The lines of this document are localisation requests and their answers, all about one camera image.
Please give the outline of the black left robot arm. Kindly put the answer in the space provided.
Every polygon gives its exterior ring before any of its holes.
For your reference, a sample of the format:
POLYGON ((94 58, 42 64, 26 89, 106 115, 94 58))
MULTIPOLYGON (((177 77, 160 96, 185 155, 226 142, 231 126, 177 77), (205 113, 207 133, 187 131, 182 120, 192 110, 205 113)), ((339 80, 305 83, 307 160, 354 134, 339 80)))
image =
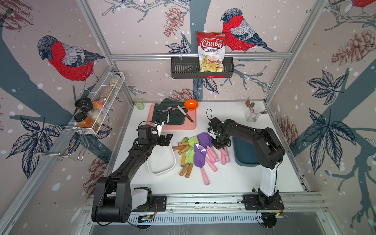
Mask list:
POLYGON ((151 156, 155 146, 169 146, 172 134, 162 135, 156 127, 140 125, 138 137, 128 151, 126 160, 109 176, 96 182, 92 221, 101 226, 125 223, 133 210, 131 181, 138 169, 151 156))

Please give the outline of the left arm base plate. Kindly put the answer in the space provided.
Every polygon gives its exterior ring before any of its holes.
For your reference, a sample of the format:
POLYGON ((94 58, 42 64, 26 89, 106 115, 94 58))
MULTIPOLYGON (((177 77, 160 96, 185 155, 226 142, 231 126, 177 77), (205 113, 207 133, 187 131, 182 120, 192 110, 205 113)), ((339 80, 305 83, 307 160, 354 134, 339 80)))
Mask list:
POLYGON ((167 196, 154 195, 152 199, 148 199, 143 205, 133 209, 132 212, 165 212, 166 211, 167 196))

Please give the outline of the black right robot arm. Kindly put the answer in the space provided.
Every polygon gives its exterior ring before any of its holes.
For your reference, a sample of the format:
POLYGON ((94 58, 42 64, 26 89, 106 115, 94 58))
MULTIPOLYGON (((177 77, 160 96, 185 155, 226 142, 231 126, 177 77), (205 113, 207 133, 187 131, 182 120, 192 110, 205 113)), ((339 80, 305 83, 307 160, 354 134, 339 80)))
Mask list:
POLYGON ((258 188, 258 203, 262 207, 270 205, 279 196, 277 187, 278 168, 286 153, 274 130, 253 128, 235 122, 232 119, 220 121, 214 117, 209 121, 209 131, 216 139, 212 141, 215 148, 230 145, 230 137, 236 137, 254 146, 255 156, 262 166, 261 183, 258 188))

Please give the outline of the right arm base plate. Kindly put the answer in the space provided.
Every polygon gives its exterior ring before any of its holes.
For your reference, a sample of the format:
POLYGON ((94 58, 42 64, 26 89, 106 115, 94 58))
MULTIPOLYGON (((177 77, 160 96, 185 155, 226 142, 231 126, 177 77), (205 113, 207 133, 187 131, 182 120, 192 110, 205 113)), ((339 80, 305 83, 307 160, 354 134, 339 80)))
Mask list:
POLYGON ((244 204, 247 211, 256 210, 281 210, 285 209, 281 196, 276 193, 271 197, 263 194, 245 194, 242 196, 241 203, 244 204))

